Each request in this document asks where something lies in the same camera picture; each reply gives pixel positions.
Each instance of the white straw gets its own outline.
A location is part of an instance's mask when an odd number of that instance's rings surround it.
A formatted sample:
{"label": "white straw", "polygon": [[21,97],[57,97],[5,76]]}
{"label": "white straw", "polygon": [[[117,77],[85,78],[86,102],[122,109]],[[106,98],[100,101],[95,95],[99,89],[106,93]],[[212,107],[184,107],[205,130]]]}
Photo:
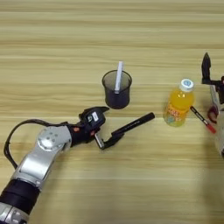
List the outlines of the white straw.
{"label": "white straw", "polygon": [[123,74],[123,62],[119,61],[118,68],[117,68],[117,74],[116,74],[116,78],[115,78],[115,93],[116,94],[119,94],[119,92],[120,92],[122,74]]}

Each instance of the plastic cup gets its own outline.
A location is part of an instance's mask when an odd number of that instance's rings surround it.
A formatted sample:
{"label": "plastic cup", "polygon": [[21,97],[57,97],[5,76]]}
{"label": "plastic cup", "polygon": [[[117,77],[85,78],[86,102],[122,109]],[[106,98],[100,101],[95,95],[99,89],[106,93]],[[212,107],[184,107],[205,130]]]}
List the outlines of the plastic cup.
{"label": "plastic cup", "polygon": [[105,89],[105,102],[112,109],[123,109],[130,103],[130,75],[122,71],[122,79],[119,92],[115,91],[117,70],[112,70],[102,77],[102,85]]}

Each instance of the orange juice bottle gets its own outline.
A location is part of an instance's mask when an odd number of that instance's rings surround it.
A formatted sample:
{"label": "orange juice bottle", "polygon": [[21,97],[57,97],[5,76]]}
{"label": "orange juice bottle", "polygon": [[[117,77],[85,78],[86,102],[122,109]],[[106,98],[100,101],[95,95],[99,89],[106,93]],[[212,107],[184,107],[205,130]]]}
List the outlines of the orange juice bottle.
{"label": "orange juice bottle", "polygon": [[193,105],[193,82],[184,79],[179,87],[171,92],[170,100],[164,112],[164,120],[173,127],[184,124],[187,112]]}

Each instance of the wire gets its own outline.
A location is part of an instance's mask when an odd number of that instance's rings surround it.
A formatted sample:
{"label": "wire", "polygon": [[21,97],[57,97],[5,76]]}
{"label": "wire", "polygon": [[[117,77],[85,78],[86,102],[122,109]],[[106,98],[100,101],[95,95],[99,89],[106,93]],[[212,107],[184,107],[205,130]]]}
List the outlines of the wire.
{"label": "wire", "polygon": [[15,162],[15,160],[13,159],[13,157],[11,156],[11,152],[10,152],[11,137],[18,127],[20,127],[23,124],[27,124],[27,123],[39,124],[39,125],[46,126],[46,127],[49,127],[49,126],[59,127],[59,126],[62,126],[62,125],[68,125],[69,124],[68,122],[62,122],[62,123],[56,123],[55,124],[55,123],[45,122],[45,121],[39,120],[39,119],[29,119],[29,120],[23,121],[23,122],[19,123],[17,126],[15,126],[13,128],[13,130],[10,132],[9,136],[7,137],[7,140],[6,140],[6,142],[4,144],[4,148],[3,148],[4,155],[11,162],[11,164],[13,165],[13,167],[15,169],[18,168],[18,165]]}

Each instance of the white object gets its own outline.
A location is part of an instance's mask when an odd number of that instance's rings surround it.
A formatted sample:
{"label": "white object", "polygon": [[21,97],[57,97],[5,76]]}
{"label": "white object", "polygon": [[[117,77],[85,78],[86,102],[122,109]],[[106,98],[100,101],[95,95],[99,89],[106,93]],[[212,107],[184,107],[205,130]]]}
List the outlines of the white object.
{"label": "white object", "polygon": [[184,92],[192,92],[193,91],[193,82],[189,79],[183,79],[180,84],[179,88]]}
{"label": "white object", "polygon": [[117,74],[116,74],[116,78],[115,78],[115,93],[116,94],[119,94],[119,92],[120,92],[122,75],[123,75],[123,62],[119,61],[118,68],[117,68]]}
{"label": "white object", "polygon": [[92,114],[92,116],[93,116],[95,122],[97,122],[99,120],[98,115],[95,112]]}

